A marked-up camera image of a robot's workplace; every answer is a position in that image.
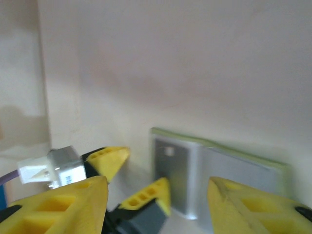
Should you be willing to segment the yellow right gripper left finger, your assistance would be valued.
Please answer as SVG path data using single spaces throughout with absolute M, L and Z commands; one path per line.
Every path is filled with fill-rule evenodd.
M 9 205 L 2 234 L 99 234 L 108 201 L 108 182 L 94 176 Z

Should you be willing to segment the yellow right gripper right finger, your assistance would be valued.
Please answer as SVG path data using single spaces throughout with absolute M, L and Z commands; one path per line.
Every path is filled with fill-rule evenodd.
M 312 210 L 295 200 L 210 177 L 207 200 L 215 234 L 310 234 Z

